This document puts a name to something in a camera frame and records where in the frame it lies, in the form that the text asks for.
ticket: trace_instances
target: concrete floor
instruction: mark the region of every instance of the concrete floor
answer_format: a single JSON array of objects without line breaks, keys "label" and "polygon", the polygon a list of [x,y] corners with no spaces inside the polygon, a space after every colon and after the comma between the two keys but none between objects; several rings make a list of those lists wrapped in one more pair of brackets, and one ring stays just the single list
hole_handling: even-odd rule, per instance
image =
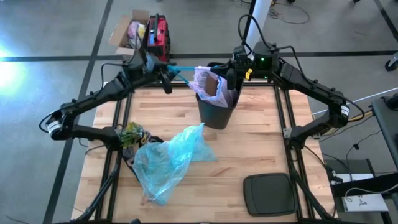
[{"label": "concrete floor", "polygon": [[[298,52],[398,50],[396,41],[375,1],[298,0],[311,16],[304,25],[286,24],[267,18],[263,33],[270,42],[293,45]],[[39,121],[61,103],[77,98],[93,51],[108,0],[3,0],[0,1],[0,61],[22,57],[21,62],[0,62],[0,223],[15,223],[8,215],[27,223],[42,223],[62,155],[64,142],[52,141],[37,128]],[[380,0],[398,27],[398,3]],[[239,45],[236,23],[248,12],[247,5],[234,0],[161,1],[114,0],[98,55],[114,55],[108,39],[123,14],[131,9],[147,9],[165,14],[170,24],[173,54],[228,53]],[[283,6],[275,9],[285,19],[302,21],[303,14]],[[28,62],[33,57],[87,56],[80,61]],[[388,73],[384,64],[391,56],[303,57],[304,72],[327,86],[356,100],[398,87],[398,71]],[[286,58],[294,63],[293,58]],[[226,59],[180,59],[179,65],[206,65]],[[100,86],[100,66],[96,61],[88,91]],[[112,79],[118,68],[106,67],[105,79]],[[192,74],[184,76],[192,79]],[[370,100],[359,103],[366,108]],[[313,112],[325,105],[310,99]],[[94,110],[83,114],[80,124],[91,125]],[[344,159],[357,140],[378,131],[374,118],[321,143],[322,151]],[[67,172],[53,222],[70,218],[83,166],[85,148],[73,143]],[[395,170],[381,135],[373,136],[350,154],[352,159],[370,158],[376,172]],[[389,202],[396,222],[395,209]],[[380,223],[379,215],[367,213],[356,219],[339,212],[344,220]]]}]

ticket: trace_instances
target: trash bin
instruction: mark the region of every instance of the trash bin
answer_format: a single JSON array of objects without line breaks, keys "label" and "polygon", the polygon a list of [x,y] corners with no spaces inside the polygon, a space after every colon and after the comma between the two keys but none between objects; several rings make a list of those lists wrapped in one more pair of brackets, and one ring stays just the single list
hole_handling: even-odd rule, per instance
[{"label": "trash bin", "polygon": [[[215,65],[221,65],[221,64],[215,62],[208,64],[209,67],[213,67]],[[199,107],[200,121],[203,122],[209,128],[224,129],[227,126],[231,114],[235,109],[236,104],[239,100],[239,96],[242,90],[242,85],[243,85],[243,79],[239,79],[236,82],[236,90],[238,91],[238,97],[236,98],[235,102],[230,108],[224,108],[209,104],[205,101],[202,101],[198,96],[198,94],[196,94],[198,107]]]}]

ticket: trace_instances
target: light blue plastic bag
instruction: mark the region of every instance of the light blue plastic bag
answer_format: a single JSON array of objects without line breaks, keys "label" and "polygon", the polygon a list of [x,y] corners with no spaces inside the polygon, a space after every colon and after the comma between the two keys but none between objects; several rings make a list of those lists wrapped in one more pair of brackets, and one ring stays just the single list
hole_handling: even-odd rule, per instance
[{"label": "light blue plastic bag", "polygon": [[203,125],[189,126],[170,141],[149,142],[138,149],[132,168],[150,201],[165,205],[191,161],[217,160],[203,138]]}]

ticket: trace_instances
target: black pad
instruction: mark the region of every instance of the black pad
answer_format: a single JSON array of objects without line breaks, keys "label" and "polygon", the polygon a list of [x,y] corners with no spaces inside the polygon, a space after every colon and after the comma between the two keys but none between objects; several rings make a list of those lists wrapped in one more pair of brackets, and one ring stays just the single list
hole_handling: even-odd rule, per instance
[{"label": "black pad", "polygon": [[295,213],[297,206],[287,174],[258,174],[243,181],[244,201],[251,216],[272,217]]}]

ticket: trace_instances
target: wooden table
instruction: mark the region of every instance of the wooden table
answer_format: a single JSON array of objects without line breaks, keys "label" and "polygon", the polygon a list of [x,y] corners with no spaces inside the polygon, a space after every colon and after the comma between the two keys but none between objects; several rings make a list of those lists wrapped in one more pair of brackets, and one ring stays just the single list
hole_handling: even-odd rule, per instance
[{"label": "wooden table", "polygon": [[[285,120],[289,124],[284,97]],[[290,92],[297,125],[312,121],[307,97]],[[98,107],[94,127],[111,126],[115,102]],[[166,95],[161,88],[136,91],[132,98],[129,121],[135,121],[153,135],[169,140],[190,125],[200,124],[194,93],[188,88],[175,88]],[[251,217],[244,203],[243,179],[249,175],[289,173],[274,89],[244,87],[236,109],[224,130],[205,128],[204,137],[214,150],[218,161],[192,162],[184,179],[177,185],[166,206],[154,203],[141,205],[142,188],[134,174],[122,162],[119,177],[114,222],[295,222],[296,214],[279,217]],[[90,147],[100,145],[94,141]],[[322,158],[318,141],[308,139],[306,145]],[[328,177],[317,158],[303,150],[310,190],[332,213],[334,201]],[[81,215],[100,188],[106,149],[91,151],[85,158],[75,201],[73,218]],[[303,214],[307,208],[299,190]],[[105,200],[103,214],[107,211]]]}]

